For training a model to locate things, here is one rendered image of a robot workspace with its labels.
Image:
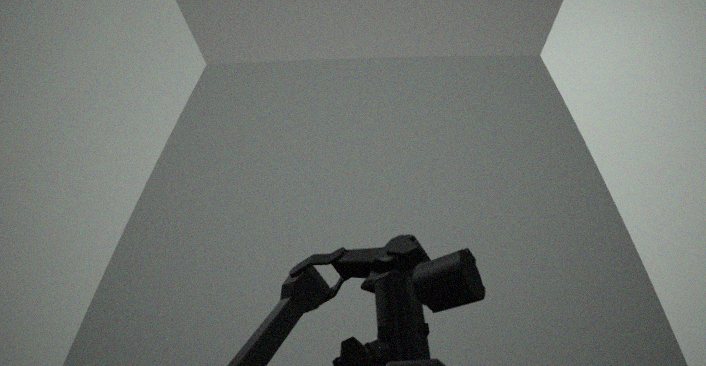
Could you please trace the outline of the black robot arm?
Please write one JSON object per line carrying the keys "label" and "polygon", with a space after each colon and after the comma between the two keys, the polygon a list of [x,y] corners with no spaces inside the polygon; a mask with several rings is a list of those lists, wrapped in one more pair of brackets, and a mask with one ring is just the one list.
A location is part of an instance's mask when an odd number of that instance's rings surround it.
{"label": "black robot arm", "polygon": [[[313,265],[332,264],[340,275],[329,286]],[[480,301],[485,287],[468,248],[431,260],[418,239],[400,235],[383,248],[312,254],[296,265],[282,284],[280,301],[228,366],[267,366],[301,316],[335,297],[343,282],[366,278],[361,289],[375,293],[377,322],[402,314],[423,316],[423,304],[441,312]],[[394,362],[386,336],[361,344],[341,342],[334,366],[386,366]]]}

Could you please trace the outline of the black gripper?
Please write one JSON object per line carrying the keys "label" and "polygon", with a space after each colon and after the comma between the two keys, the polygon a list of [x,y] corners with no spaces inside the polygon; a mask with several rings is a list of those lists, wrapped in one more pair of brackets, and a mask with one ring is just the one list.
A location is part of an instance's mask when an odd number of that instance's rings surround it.
{"label": "black gripper", "polygon": [[430,359],[428,323],[422,316],[402,314],[379,319],[377,336],[386,336],[393,361],[386,366],[445,366]]}

